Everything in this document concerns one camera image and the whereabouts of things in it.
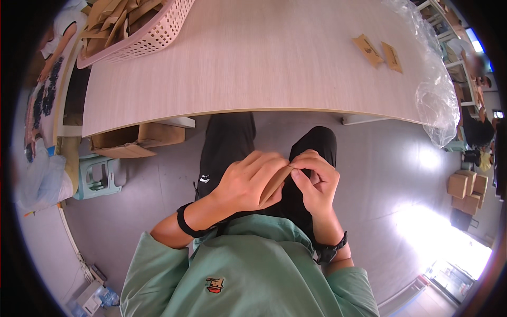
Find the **green sweatshirt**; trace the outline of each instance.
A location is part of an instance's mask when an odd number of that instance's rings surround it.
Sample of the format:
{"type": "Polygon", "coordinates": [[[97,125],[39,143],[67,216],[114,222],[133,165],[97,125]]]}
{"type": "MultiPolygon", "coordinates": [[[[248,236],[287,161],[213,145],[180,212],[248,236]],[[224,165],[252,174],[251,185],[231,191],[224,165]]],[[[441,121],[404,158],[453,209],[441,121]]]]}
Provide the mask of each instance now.
{"type": "Polygon", "coordinates": [[[188,248],[143,233],[121,294],[123,316],[378,316],[366,271],[325,277],[308,237],[285,218],[233,220],[188,248]]]}

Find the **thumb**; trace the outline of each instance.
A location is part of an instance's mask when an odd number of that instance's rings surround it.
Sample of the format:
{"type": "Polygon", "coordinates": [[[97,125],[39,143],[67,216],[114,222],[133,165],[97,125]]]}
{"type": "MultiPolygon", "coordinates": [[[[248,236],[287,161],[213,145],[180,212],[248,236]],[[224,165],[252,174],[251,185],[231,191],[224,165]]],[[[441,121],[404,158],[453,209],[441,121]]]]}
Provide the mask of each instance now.
{"type": "Polygon", "coordinates": [[[317,189],[312,185],[310,179],[300,170],[293,169],[291,171],[291,177],[299,190],[303,193],[303,195],[312,195],[314,191],[317,189]]]}

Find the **clear plastic wrap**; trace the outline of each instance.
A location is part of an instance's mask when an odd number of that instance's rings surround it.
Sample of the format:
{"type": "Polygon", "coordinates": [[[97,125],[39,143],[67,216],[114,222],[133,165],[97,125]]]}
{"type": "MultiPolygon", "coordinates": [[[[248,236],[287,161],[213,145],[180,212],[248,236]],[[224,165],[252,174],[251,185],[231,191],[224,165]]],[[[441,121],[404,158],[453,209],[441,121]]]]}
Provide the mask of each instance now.
{"type": "Polygon", "coordinates": [[[442,148],[456,136],[459,108],[437,34],[411,1],[382,0],[382,4],[398,13],[422,44],[424,75],[415,93],[415,106],[421,122],[427,123],[424,130],[431,142],[442,148]]]}

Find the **green plastic stool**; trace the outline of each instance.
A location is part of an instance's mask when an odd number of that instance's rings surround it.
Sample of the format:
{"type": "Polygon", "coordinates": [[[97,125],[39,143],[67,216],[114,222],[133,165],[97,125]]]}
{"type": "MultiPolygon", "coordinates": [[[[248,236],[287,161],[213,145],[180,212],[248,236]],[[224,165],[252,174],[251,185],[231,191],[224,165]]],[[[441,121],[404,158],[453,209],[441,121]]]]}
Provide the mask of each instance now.
{"type": "Polygon", "coordinates": [[[458,139],[458,134],[456,137],[452,139],[446,146],[444,146],[444,151],[446,152],[464,152],[466,150],[470,150],[470,147],[466,143],[465,131],[462,126],[459,126],[459,130],[461,131],[461,135],[463,136],[463,140],[458,139]]]}
{"type": "Polygon", "coordinates": [[[113,173],[113,163],[120,159],[112,159],[98,154],[87,155],[79,158],[79,187],[73,196],[75,199],[89,199],[98,196],[111,195],[122,190],[121,186],[115,186],[115,175],[113,173]],[[92,168],[95,165],[105,165],[107,182],[104,180],[94,181],[92,168]]]}

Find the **black wristband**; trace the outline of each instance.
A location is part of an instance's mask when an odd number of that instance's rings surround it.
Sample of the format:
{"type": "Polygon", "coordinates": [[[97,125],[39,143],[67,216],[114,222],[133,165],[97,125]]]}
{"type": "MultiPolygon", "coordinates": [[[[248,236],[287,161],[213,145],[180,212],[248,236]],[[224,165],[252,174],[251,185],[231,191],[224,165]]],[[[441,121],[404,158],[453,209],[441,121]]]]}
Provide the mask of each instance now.
{"type": "Polygon", "coordinates": [[[325,245],[317,243],[315,249],[317,251],[317,264],[330,263],[336,256],[336,252],[347,244],[347,231],[344,232],[343,238],[337,245],[325,245]]]}
{"type": "Polygon", "coordinates": [[[187,223],[185,222],[185,217],[183,216],[183,213],[185,211],[185,209],[188,207],[188,205],[190,205],[192,202],[189,202],[188,204],[186,205],[183,205],[181,206],[180,208],[178,208],[178,210],[176,210],[176,212],[178,213],[178,225],[179,227],[181,228],[181,230],[186,233],[187,235],[189,236],[192,236],[194,238],[200,238],[200,237],[203,237],[206,233],[209,232],[209,229],[207,230],[199,230],[199,231],[195,231],[195,230],[192,230],[188,225],[187,223]]]}

